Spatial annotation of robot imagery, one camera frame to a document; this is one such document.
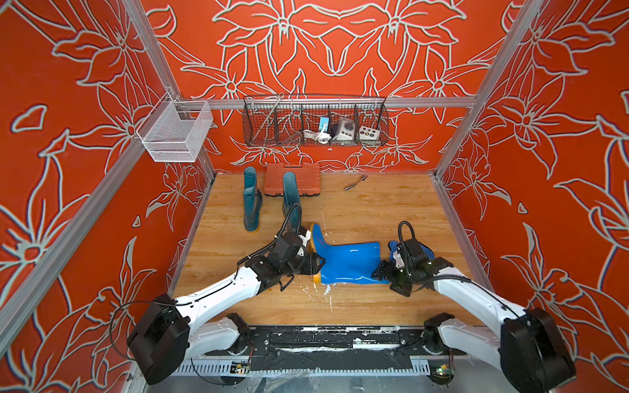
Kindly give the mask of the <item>blue rubber boot orange sole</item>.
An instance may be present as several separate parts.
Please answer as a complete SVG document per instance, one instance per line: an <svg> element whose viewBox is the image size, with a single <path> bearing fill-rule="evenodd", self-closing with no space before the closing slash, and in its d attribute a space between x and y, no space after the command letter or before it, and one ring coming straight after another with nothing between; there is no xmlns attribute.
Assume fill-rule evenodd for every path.
<svg viewBox="0 0 629 393"><path fill-rule="evenodd" d="M381 263L381 248L378 242L331 245L325 241L319 224L312 224L309 248L324 259L324 266L313 277L315 283L324 285L388 283L386 280L373 278L373 273Z"/></svg>

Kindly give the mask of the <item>teal rubber boot orange sole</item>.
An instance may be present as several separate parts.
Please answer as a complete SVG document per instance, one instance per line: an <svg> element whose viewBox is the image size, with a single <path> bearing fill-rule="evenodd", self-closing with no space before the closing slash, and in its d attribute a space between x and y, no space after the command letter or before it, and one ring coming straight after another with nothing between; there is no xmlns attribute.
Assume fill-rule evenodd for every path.
<svg viewBox="0 0 629 393"><path fill-rule="evenodd" d="M257 171L249 166L244 170L243 223L247 232L255 232L260 225L262 194L257 184Z"/></svg>

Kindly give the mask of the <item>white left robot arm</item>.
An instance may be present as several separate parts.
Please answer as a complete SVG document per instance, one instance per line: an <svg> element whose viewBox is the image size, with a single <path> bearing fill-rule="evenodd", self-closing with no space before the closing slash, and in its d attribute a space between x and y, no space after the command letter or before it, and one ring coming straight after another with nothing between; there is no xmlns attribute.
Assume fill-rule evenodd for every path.
<svg viewBox="0 0 629 393"><path fill-rule="evenodd" d="M272 255L246 257L237 272L188 296L173 299L162 294L150 302L127 338L147 385L164 381L185 361L217 350L239 350L247 344L248 326L237 314L213 323L237 303L281 284L284 277L315 276L324 257L306 252L292 258Z"/></svg>

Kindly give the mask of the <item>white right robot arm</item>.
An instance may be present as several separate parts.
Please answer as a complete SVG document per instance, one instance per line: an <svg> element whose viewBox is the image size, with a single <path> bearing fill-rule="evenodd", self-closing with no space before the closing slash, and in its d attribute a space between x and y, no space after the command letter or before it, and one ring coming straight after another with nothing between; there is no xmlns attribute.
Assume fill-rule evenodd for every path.
<svg viewBox="0 0 629 393"><path fill-rule="evenodd" d="M424 322L421 344L432 355L459 350L500 370L519 392L547 392L576 377L577 370L554 318L543 309L507 301L465 276L450 261L431 257L416 239L390 242L389 260L372 277L408 297L429 289L465 308L484 324L473 327L453 314Z"/></svg>

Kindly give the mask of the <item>white socket box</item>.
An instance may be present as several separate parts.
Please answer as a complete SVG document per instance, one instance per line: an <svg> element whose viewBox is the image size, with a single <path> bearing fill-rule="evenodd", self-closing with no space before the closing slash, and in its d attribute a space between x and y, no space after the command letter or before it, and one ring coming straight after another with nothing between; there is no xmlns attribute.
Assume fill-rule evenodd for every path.
<svg viewBox="0 0 629 393"><path fill-rule="evenodd" d="M361 126L358 139L364 144L378 144L380 143L380 134L381 131L379 129Z"/></svg>

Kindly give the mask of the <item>blue white small box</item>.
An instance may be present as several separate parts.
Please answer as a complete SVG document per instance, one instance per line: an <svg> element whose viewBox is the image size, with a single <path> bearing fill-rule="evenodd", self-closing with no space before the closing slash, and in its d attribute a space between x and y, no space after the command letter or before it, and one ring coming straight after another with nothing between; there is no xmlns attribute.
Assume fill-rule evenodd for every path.
<svg viewBox="0 0 629 393"><path fill-rule="evenodd" d="M329 132L329 122L330 119L327 116L321 116L319 118L319 132L320 133L328 133Z"/></svg>

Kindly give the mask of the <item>white power adapter box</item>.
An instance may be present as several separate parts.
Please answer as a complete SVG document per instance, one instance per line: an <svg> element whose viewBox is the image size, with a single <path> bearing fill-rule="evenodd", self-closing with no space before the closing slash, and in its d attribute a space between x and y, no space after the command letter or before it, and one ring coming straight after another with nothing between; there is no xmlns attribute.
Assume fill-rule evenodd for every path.
<svg viewBox="0 0 629 393"><path fill-rule="evenodd" d="M353 142L355 138L355 123L354 121L341 118L337 124L337 132L334 136L335 142Z"/></svg>

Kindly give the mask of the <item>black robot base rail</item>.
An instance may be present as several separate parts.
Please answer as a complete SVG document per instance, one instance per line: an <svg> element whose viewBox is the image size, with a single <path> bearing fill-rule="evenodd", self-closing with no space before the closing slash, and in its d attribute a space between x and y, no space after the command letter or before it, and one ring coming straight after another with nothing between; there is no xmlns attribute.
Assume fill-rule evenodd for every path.
<svg viewBox="0 0 629 393"><path fill-rule="evenodd" d="M290 373L315 377L422 377L448 355L432 355L421 327L253 326L239 355L203 355L195 368L218 378L274 378Z"/></svg>

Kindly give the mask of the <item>clear plastic wall bin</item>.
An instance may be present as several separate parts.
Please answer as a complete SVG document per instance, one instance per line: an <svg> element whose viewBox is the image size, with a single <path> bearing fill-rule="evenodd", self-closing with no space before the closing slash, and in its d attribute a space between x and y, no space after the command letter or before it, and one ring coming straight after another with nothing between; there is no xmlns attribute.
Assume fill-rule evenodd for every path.
<svg viewBox="0 0 629 393"><path fill-rule="evenodd" d="M161 103L138 131L148 155L158 163L193 163L197 160L214 116L207 103L194 118L183 118L175 103Z"/></svg>

